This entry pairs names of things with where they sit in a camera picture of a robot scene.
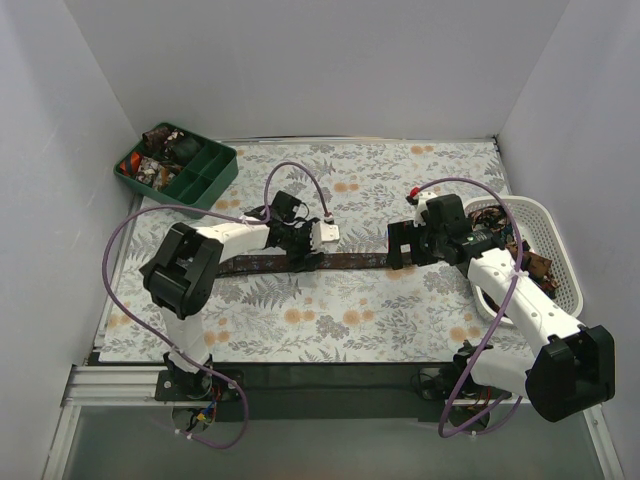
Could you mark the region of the brown blue floral tie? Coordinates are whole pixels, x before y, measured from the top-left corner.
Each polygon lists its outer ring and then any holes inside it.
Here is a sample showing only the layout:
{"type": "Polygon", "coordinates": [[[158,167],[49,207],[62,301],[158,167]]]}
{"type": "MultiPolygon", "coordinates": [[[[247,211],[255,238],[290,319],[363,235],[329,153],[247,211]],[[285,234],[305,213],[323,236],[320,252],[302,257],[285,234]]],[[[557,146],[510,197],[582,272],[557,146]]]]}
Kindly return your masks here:
{"type": "MultiPolygon", "coordinates": [[[[320,253],[317,270],[369,270],[385,269],[385,253],[320,253]]],[[[295,273],[294,263],[288,263],[285,255],[236,256],[219,265],[217,276],[295,273]]]]}

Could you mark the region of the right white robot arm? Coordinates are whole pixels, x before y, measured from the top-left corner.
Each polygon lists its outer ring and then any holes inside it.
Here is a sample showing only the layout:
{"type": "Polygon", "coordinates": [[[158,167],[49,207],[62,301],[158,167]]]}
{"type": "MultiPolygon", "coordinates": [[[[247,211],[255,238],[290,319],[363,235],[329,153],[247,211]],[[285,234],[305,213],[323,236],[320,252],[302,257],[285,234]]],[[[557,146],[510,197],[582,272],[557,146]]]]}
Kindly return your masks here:
{"type": "Polygon", "coordinates": [[[530,401],[547,421],[557,422],[615,395],[615,342],[601,325],[587,327],[567,314],[517,270],[511,253],[488,229],[451,231],[413,221],[388,227],[387,263],[394,269],[444,261],[457,267],[494,301],[526,339],[534,361],[509,360],[486,344],[455,355],[451,399],[475,397],[486,387],[530,401]]]}

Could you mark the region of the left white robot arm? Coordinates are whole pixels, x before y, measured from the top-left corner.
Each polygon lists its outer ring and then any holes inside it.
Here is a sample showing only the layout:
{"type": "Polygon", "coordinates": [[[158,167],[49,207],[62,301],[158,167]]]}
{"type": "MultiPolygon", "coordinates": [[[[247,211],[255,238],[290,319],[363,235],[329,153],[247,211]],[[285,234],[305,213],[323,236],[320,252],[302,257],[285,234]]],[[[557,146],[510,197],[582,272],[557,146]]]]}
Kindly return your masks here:
{"type": "Polygon", "coordinates": [[[140,268],[143,286],[160,308],[170,351],[164,361],[170,379],[183,395],[205,398],[213,386],[201,310],[208,302],[219,265],[241,254],[267,248],[285,252],[295,272],[315,269],[320,251],[321,221],[312,218],[297,226],[272,218],[267,223],[242,217],[212,227],[174,224],[155,256],[140,268]]]}

